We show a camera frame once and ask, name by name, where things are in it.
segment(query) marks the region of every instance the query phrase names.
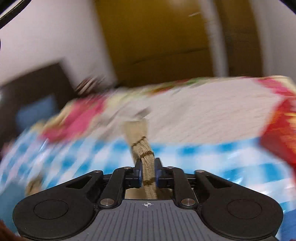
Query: red and yellow package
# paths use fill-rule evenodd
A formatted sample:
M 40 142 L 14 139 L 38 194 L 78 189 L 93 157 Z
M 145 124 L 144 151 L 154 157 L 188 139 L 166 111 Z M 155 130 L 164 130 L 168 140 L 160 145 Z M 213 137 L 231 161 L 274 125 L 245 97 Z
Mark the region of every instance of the red and yellow package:
M 296 98 L 285 99 L 275 110 L 260 144 L 291 165 L 296 173 Z

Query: bed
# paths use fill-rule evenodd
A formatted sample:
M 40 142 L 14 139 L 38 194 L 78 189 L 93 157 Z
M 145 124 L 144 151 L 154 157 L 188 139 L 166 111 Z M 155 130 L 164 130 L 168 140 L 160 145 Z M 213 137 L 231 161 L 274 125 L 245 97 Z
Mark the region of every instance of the bed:
M 284 83 L 285 88 L 279 91 L 269 84 L 271 80 Z M 63 108 L 46 124 L 24 130 L 3 158 L 0 202 L 11 197 L 9 188 L 22 193 L 9 202 L 7 210 L 13 209 L 24 196 L 25 186 L 40 172 L 44 175 L 42 189 L 47 189 L 95 169 L 107 174 L 118 167 L 133 166 L 121 124 L 139 116 L 148 120 L 149 141 L 164 166 L 180 167 L 186 173 L 205 169 L 271 196 L 284 212 L 296 209 L 293 170 L 260 148 L 257 138 L 273 107 L 287 93 L 296 93 L 285 77 L 196 78 L 117 88 L 73 100 L 76 95 L 69 80 L 55 64 L 14 80 L 5 88 L 16 89 L 13 93 L 18 93 L 18 98 L 16 101 L 7 94 L 3 99 L 14 111 L 8 111 L 9 118 L 2 120 L 10 130 L 3 131 L 2 143 L 9 141 L 11 134 L 19 136 L 15 117 L 22 107 L 53 95 L 58 109 Z M 79 118 L 89 119 L 83 122 L 84 128 L 81 121 L 77 125 Z M 55 127 L 63 120 L 68 125 L 57 131 Z M 132 189 L 126 193 L 127 198 L 142 195 Z M 13 229 L 6 213 L 5 221 Z

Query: blue checkered cloth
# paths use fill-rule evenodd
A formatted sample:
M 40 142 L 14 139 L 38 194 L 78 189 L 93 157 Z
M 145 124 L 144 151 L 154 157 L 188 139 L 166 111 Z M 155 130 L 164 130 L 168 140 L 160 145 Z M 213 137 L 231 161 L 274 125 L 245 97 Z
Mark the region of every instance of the blue checkered cloth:
M 284 212 L 296 209 L 293 172 L 282 160 L 247 139 L 219 145 L 154 144 L 152 149 L 163 166 L 175 166 L 185 173 L 203 169 L 229 181 L 274 198 Z M 112 173 L 133 166 L 130 149 L 123 139 L 102 142 L 91 138 L 49 144 L 37 133 L 24 132 L 0 164 L 0 193 L 13 182 L 27 183 L 44 173 L 43 188 L 69 181 L 91 172 Z

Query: brown stripe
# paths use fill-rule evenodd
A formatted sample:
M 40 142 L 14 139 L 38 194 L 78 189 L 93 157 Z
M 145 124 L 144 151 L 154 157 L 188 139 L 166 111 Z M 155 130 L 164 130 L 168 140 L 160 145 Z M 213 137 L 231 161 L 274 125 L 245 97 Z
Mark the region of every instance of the brown stripe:
M 143 181 L 144 186 L 151 185 L 155 182 L 155 177 L 152 177 L 151 179 L 147 181 Z
M 133 143 L 133 144 L 131 145 L 131 147 L 134 147 L 134 146 L 138 145 L 138 144 L 139 144 L 141 141 L 143 141 L 145 138 L 146 138 L 146 136 L 142 136 L 142 138 L 141 138 L 140 140 L 138 140 L 137 142 Z
M 153 151 L 146 151 L 144 152 L 142 155 L 140 155 L 140 158 L 144 158 L 146 156 L 149 156 L 149 155 L 153 155 L 154 156 L 154 152 Z

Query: blue object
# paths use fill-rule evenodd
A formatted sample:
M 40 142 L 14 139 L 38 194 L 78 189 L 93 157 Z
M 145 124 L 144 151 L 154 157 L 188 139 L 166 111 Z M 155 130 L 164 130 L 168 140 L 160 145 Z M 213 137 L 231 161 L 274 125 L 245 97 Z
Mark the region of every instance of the blue object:
M 24 198 L 25 188 L 15 182 L 11 182 L 0 195 L 0 219 L 14 233 L 17 232 L 17 228 L 12 220 L 12 212 L 16 204 Z
M 281 241 L 289 241 L 296 238 L 296 210 L 284 214 L 281 225 Z
M 49 95 L 32 104 L 21 108 L 15 117 L 17 128 L 23 132 L 39 120 L 48 120 L 59 113 L 54 95 Z

